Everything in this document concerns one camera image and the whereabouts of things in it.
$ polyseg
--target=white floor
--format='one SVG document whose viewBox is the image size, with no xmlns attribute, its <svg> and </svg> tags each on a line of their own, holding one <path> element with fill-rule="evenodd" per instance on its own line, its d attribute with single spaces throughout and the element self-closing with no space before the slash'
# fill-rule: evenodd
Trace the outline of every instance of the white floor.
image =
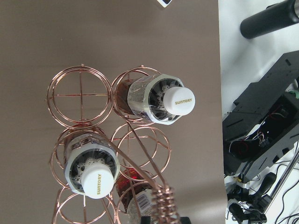
<svg viewBox="0 0 299 224">
<path fill-rule="evenodd" d="M 247 88 L 249 83 L 257 82 L 283 53 L 299 50 L 299 24 L 263 35 L 251 40 L 245 39 L 239 30 L 245 18 L 254 15 L 267 6 L 282 2 L 280 0 L 219 0 L 220 51 L 221 51 L 221 94 L 222 117 L 232 111 L 233 101 Z M 292 155 L 289 152 L 283 160 Z M 275 172 L 277 165 L 265 170 L 263 175 Z M 278 175 L 285 167 L 279 168 Z M 268 224 L 273 224 L 282 209 L 282 194 L 299 179 L 299 172 L 293 170 L 279 195 L 266 213 Z M 260 182 L 253 182 L 251 187 L 258 189 Z M 285 196 L 285 211 L 280 219 L 299 212 L 299 185 Z M 235 224 L 231 215 L 227 224 Z"/>
</svg>

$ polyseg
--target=dark liquid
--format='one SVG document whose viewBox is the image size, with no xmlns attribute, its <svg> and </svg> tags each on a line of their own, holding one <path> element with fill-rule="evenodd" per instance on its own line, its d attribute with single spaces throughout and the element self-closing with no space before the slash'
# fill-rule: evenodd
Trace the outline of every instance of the dark liquid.
<svg viewBox="0 0 299 224">
<path fill-rule="evenodd" d="M 118 105 L 118 109 L 121 110 L 124 113 L 132 114 L 132 110 L 130 109 L 128 105 L 128 92 L 131 84 L 135 82 L 135 79 L 127 79 L 122 82 L 120 82 L 116 89 L 116 103 Z"/>
<path fill-rule="evenodd" d="M 130 176 L 133 179 L 139 179 L 139 180 L 143 179 L 133 168 L 127 169 L 125 171 L 125 174 L 127 176 Z M 125 192 L 127 189 L 129 189 L 130 186 L 131 186 L 130 180 L 121 175 L 116 182 L 116 191 L 117 191 L 119 197 L 123 194 L 123 192 Z M 152 189 L 152 187 L 148 183 L 143 183 L 138 186 L 135 186 L 134 192 L 137 195 L 146 189 Z M 126 212 L 127 212 L 128 205 L 129 205 L 130 201 L 132 200 L 132 198 L 133 198 L 133 193 L 132 193 L 132 189 L 130 189 L 121 200 Z"/>
</svg>

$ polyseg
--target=bottle with dark liquid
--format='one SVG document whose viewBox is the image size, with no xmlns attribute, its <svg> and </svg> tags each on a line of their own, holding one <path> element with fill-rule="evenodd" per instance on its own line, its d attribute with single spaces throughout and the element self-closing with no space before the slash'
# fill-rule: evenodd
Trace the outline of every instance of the bottle with dark liquid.
<svg viewBox="0 0 299 224">
<path fill-rule="evenodd" d="M 120 82 L 116 102 L 124 113 L 170 125 L 193 110 L 195 96 L 180 79 L 155 74 Z"/>
<path fill-rule="evenodd" d="M 120 170 L 116 152 L 101 135 L 81 131 L 64 141 L 64 175 L 71 190 L 94 199 L 110 193 Z"/>
<path fill-rule="evenodd" d="M 125 171 L 127 176 L 133 179 L 142 179 L 142 177 L 133 168 L 128 168 Z M 137 181 L 132 181 L 132 185 L 138 183 Z M 124 176 L 120 176 L 116 182 L 116 190 L 119 196 L 121 196 L 127 189 L 131 187 L 130 180 Z M 148 183 L 142 183 L 134 187 L 134 192 L 136 195 L 136 200 L 138 204 L 138 209 L 141 216 L 150 216 L 152 209 L 152 187 Z M 133 197 L 132 189 L 130 189 L 121 200 L 125 212 L 128 214 L 130 224 L 140 224 L 141 218 L 138 215 L 138 209 Z"/>
</svg>

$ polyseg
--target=wire rack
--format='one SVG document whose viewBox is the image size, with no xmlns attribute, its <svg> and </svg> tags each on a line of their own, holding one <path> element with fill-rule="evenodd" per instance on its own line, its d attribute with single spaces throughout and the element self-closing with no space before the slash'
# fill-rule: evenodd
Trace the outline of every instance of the wire rack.
<svg viewBox="0 0 299 224">
<path fill-rule="evenodd" d="M 79 92 L 78 93 L 57 93 L 56 88 L 63 78 L 70 76 L 73 73 L 78 73 Z M 153 213 L 151 214 L 153 222 L 157 224 L 180 224 L 180 216 L 177 212 L 177 207 L 174 200 L 173 189 L 168 185 L 166 179 L 162 175 L 162 172 L 166 169 L 171 156 L 171 147 L 165 134 L 152 127 L 152 122 L 148 122 L 141 118 L 132 118 L 129 115 L 123 114 L 114 99 L 114 92 L 117 89 L 119 83 L 127 78 L 130 79 L 133 73 L 140 76 L 148 76 L 150 73 L 160 74 L 155 69 L 144 67 L 143 65 L 120 74 L 112 83 L 109 83 L 107 78 L 99 71 L 85 67 L 84 65 L 71 67 L 59 72 L 50 83 L 47 94 L 48 109 L 53 118 L 66 129 L 59 135 L 57 142 L 54 146 L 51 158 L 50 169 L 55 180 L 61 185 L 61 189 L 58 191 L 57 199 L 54 207 L 52 223 L 57 224 L 58 218 L 71 224 L 90 224 L 90 223 L 107 223 L 121 224 L 121 217 L 126 215 L 126 212 L 121 209 L 121 199 L 126 193 L 132 191 L 133 198 L 136 202 L 136 193 L 134 191 L 135 186 L 143 183 L 149 184 L 153 189 Z M 92 74 L 102 82 L 102 89 L 96 93 L 84 93 L 83 91 L 83 78 L 85 74 Z M 105 97 L 106 103 L 103 108 L 98 109 L 98 113 L 92 119 L 88 118 L 84 112 L 84 98 L 86 97 Z M 68 117 L 57 105 L 57 98 L 79 98 L 78 110 L 79 118 L 73 119 Z M 125 124 L 116 128 L 112 137 L 109 139 L 104 131 L 99 127 L 111 113 L 112 108 L 114 111 L 126 121 Z M 105 138 L 109 142 L 110 146 L 116 151 L 117 156 L 121 158 L 121 170 L 120 174 L 130 180 L 130 188 L 128 188 L 119 198 L 114 197 L 114 190 L 109 195 L 102 199 L 97 199 L 97 202 L 101 202 L 102 210 L 99 210 L 97 215 L 91 219 L 87 218 L 87 197 L 84 195 L 78 195 L 73 193 L 70 186 L 67 184 L 64 176 L 62 175 L 65 164 L 65 142 L 73 135 L 80 133 L 93 133 L 98 134 Z M 153 148 L 146 148 L 143 141 L 145 139 L 154 142 Z M 131 151 L 132 146 L 138 145 L 144 153 L 146 161 L 138 164 L 138 161 L 132 159 L 134 153 Z M 162 152 L 166 155 L 165 161 L 159 166 L 154 161 L 157 152 Z M 124 170 L 126 168 L 133 168 L 142 177 L 142 179 L 132 179 L 126 175 Z M 71 204 L 71 201 L 75 198 L 82 199 L 82 207 L 74 208 L 75 213 L 78 213 L 80 209 L 83 210 L 83 218 L 75 220 L 74 218 L 67 217 L 63 212 L 67 205 Z"/>
</svg>

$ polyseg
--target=bottle label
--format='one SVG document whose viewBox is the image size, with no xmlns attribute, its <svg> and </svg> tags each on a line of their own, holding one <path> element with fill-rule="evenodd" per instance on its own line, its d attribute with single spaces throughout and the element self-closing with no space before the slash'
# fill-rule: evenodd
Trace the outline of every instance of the bottle label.
<svg viewBox="0 0 299 224">
<path fill-rule="evenodd" d="M 139 207 L 139 211 L 141 213 L 141 216 L 150 216 L 153 212 L 153 205 L 152 202 L 152 190 L 146 189 L 139 194 L 136 195 L 137 204 Z M 139 224 L 140 218 L 138 216 L 138 210 L 136 208 L 136 203 L 134 198 L 130 201 L 127 209 L 127 214 L 129 215 L 129 220 L 131 224 Z"/>
</svg>

